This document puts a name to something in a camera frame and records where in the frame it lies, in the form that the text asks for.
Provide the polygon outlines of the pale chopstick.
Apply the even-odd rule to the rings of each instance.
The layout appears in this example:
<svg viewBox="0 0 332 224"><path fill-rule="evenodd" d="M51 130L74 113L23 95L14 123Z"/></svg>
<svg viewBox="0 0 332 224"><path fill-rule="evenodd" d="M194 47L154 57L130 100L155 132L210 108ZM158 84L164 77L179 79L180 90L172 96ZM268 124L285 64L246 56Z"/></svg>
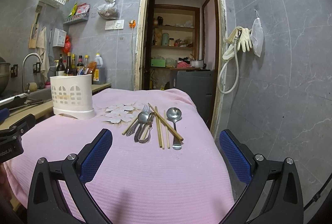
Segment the pale chopstick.
<svg viewBox="0 0 332 224"><path fill-rule="evenodd" d="M165 121L167 121L167 115L166 115L165 110L164 110L164 119L165 119ZM166 140L167 140L167 149L170 149L169 130L168 130L167 126L165 126L165 134L166 134Z"/></svg>

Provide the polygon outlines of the white plastic utensil holder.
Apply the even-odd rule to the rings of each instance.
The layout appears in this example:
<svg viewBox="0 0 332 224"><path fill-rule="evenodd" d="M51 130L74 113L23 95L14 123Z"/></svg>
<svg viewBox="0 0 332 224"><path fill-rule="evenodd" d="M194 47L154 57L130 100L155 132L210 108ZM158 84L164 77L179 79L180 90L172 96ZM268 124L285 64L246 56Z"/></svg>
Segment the white plastic utensil holder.
<svg viewBox="0 0 332 224"><path fill-rule="evenodd" d="M53 76L50 82L55 115L76 119L91 119L95 116L91 74Z"/></svg>

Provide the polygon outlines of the wooden cutting board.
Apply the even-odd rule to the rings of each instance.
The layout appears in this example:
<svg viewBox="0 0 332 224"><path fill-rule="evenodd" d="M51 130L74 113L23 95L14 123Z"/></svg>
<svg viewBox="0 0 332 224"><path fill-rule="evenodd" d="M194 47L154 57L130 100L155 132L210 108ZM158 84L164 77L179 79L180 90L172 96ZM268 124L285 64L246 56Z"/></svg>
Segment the wooden cutting board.
<svg viewBox="0 0 332 224"><path fill-rule="evenodd" d="M31 32L30 32L30 38L29 38L29 44L28 44L29 49L33 49L36 47L37 33L38 33L38 26L39 26L38 21L39 21L41 11L42 11L42 6L38 5L35 10L35 17L34 17L34 21L33 21Z"/></svg>

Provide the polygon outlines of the white wall switch socket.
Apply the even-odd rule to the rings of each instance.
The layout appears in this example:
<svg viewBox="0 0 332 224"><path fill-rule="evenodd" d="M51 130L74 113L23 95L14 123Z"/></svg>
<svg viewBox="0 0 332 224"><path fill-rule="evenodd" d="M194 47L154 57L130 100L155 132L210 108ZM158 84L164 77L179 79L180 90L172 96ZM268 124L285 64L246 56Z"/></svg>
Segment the white wall switch socket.
<svg viewBox="0 0 332 224"><path fill-rule="evenodd" d="M124 20L108 20L105 22L105 30L124 29Z"/></svg>

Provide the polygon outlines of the large steel spoon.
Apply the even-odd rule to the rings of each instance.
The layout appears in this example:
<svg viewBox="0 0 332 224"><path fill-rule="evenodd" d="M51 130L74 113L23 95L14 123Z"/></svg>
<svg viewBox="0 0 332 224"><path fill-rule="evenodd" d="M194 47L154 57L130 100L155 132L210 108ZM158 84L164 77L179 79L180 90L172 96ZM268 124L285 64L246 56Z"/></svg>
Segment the large steel spoon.
<svg viewBox="0 0 332 224"><path fill-rule="evenodd" d="M174 130L176 129L176 123L182 119L182 112L177 107L170 107L166 112L167 119L173 123ZM173 137L172 148L174 150L182 149L181 141L177 137Z"/></svg>

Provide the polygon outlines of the steel kitchen faucet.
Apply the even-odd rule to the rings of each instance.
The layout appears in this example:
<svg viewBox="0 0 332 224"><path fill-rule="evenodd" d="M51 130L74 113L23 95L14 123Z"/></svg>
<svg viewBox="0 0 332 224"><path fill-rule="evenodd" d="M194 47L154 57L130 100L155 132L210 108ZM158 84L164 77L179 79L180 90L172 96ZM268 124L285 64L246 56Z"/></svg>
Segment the steel kitchen faucet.
<svg viewBox="0 0 332 224"><path fill-rule="evenodd" d="M39 64L41 64L43 62L41 56L36 52L29 53L24 57L24 59L22 61L22 66L21 66L21 85L22 85L21 88L22 88L22 92L26 91L26 82L25 82L26 73L28 73L28 74L32 73L31 70L28 70L28 68L30 66L32 66L32 63L27 64L28 60L30 60L32 57L37 58L37 63L39 63Z"/></svg>

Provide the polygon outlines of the steel fork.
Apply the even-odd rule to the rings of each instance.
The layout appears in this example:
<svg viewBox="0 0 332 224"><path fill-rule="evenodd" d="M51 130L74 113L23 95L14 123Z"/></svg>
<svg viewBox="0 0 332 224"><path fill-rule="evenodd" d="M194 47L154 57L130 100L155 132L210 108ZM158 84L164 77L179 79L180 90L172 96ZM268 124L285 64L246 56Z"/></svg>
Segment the steel fork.
<svg viewBox="0 0 332 224"><path fill-rule="evenodd" d="M149 117L149 114L150 114L150 107L148 106L148 104L146 104L144 105L142 111L137 115L137 119L134 121L132 126L130 126L129 130L126 132L126 136L134 134L134 131L138 126L140 126L141 124L145 124Z"/></svg>

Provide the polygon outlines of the dark sauce bottle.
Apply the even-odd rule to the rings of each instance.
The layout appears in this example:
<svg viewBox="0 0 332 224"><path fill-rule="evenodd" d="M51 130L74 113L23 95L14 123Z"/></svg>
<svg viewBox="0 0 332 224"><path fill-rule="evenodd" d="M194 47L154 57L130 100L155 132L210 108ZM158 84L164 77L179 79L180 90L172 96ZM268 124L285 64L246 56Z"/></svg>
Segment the dark sauce bottle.
<svg viewBox="0 0 332 224"><path fill-rule="evenodd" d="M74 70L71 65L71 53L70 52L67 53L67 61L66 61L66 68L64 71L64 75L67 75L67 76L75 75Z"/></svg>

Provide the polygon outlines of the dark grey cabinet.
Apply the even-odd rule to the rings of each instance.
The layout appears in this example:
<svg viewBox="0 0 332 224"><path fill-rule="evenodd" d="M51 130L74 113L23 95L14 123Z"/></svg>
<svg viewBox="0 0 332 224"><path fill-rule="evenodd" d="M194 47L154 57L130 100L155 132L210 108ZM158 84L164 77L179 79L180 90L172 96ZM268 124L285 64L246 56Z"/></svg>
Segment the dark grey cabinet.
<svg viewBox="0 0 332 224"><path fill-rule="evenodd" d="M210 126L213 100L213 72L210 70L171 70L170 88L186 92L199 115Z"/></svg>

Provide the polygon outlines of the white box on wall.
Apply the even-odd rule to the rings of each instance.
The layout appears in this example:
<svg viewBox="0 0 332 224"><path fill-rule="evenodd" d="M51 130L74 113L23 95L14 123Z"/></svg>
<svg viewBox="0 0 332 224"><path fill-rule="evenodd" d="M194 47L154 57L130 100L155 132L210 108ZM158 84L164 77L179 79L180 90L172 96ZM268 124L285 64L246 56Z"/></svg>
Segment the white box on wall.
<svg viewBox="0 0 332 224"><path fill-rule="evenodd" d="M53 47L64 47L66 35L67 35L66 31L55 28L52 46Z"/></svg>

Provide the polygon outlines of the small steel spoon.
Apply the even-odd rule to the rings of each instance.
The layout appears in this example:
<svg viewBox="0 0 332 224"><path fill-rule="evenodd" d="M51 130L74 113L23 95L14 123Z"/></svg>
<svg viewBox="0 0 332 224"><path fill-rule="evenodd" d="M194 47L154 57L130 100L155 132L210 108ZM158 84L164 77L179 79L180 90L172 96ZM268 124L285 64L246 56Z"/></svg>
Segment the small steel spoon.
<svg viewBox="0 0 332 224"><path fill-rule="evenodd" d="M149 111L142 111L139 113L138 115L138 123L139 123L139 126L138 126L138 129L134 135L134 142L138 142L141 135L142 135L142 132L143 132L143 129L144 129L144 126L149 118L149 114L150 112Z"/></svg>

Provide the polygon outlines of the red plastic bag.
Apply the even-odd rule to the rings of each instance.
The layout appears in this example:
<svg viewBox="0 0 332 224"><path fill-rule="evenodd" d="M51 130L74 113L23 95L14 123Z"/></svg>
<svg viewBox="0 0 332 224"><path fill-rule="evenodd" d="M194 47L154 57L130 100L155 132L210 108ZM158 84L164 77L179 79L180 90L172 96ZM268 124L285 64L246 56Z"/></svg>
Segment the red plastic bag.
<svg viewBox="0 0 332 224"><path fill-rule="evenodd" d="M71 51L71 42L70 42L70 37L68 35L65 37L65 43L62 50L64 54L68 54Z"/></svg>

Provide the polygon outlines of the grey wall shelf rack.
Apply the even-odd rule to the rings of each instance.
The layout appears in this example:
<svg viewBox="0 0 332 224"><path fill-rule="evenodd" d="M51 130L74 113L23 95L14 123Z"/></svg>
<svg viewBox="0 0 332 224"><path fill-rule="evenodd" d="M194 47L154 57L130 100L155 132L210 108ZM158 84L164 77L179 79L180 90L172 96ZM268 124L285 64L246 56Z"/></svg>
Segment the grey wall shelf rack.
<svg viewBox="0 0 332 224"><path fill-rule="evenodd" d="M67 17L63 20L63 24L64 25L73 25L73 24L77 24L80 22L88 21L88 19L89 19L89 13L87 12L84 14L77 14L77 15Z"/></svg>

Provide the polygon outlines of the wooden chopstick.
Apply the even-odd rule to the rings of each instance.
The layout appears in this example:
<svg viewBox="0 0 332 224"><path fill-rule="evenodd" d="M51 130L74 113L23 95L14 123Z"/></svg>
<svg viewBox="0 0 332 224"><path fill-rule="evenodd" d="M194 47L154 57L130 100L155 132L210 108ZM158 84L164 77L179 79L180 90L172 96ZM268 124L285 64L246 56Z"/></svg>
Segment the wooden chopstick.
<svg viewBox="0 0 332 224"><path fill-rule="evenodd" d="M156 111L156 126L157 126L157 136L158 136L158 141L159 141L159 147L164 149L164 140L163 140L163 135L161 131L161 121L159 118L159 111L157 109L157 106L155 106L155 111Z"/></svg>
<svg viewBox="0 0 332 224"><path fill-rule="evenodd" d="M122 132L122 135L125 135L129 129L135 124L135 122L137 121L137 116L129 123L129 125L126 127L126 129Z"/></svg>

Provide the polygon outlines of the wooden chopstick diagonal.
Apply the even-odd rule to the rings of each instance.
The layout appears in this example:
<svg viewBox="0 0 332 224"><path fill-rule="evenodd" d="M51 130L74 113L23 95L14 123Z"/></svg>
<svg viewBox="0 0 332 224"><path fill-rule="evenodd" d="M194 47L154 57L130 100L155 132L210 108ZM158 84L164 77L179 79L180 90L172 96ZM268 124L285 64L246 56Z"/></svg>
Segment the wooden chopstick diagonal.
<svg viewBox="0 0 332 224"><path fill-rule="evenodd" d="M171 134L178 138L180 141L183 141L183 137L158 113L158 111L153 108L153 106L148 103L149 107L152 109L152 111L155 113L155 115L160 119L161 123L167 127L167 129L171 132Z"/></svg>

